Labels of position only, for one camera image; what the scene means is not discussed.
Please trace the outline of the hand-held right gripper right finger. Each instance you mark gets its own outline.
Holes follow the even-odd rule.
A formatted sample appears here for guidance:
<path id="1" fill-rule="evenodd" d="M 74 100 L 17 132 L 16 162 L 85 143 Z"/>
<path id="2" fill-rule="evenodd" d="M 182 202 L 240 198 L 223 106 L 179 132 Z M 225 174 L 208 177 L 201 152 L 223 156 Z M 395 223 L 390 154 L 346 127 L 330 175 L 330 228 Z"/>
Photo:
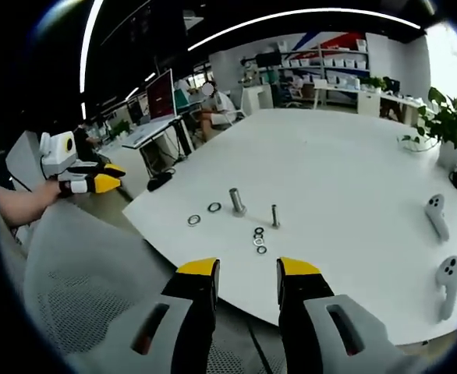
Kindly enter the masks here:
<path id="1" fill-rule="evenodd" d="M 385 325 L 348 295 L 335 294 L 321 271 L 280 257 L 278 326 L 289 373 L 425 373 L 427 363 L 389 339 Z"/>

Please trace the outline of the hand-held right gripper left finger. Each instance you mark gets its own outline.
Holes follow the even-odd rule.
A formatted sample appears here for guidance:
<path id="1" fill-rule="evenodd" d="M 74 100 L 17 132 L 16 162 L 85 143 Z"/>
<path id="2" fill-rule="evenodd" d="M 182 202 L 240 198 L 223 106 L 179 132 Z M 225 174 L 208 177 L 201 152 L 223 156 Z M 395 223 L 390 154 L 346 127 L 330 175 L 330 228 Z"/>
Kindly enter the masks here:
<path id="1" fill-rule="evenodd" d="M 72 356 L 76 373 L 204 373 L 216 326 L 219 261 L 180 266 L 155 299 L 109 324 L 103 341 Z"/>

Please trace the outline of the person's left hand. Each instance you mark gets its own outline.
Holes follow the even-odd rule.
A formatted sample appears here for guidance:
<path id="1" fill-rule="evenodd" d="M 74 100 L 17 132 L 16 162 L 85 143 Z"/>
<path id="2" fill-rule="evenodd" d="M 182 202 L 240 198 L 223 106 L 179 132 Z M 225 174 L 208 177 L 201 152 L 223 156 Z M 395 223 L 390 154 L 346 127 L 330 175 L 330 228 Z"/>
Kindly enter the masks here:
<path id="1" fill-rule="evenodd" d="M 45 206 L 50 206 L 58 199 L 61 193 L 60 183 L 58 180 L 48 179 L 40 185 L 34 194 L 38 200 Z"/>

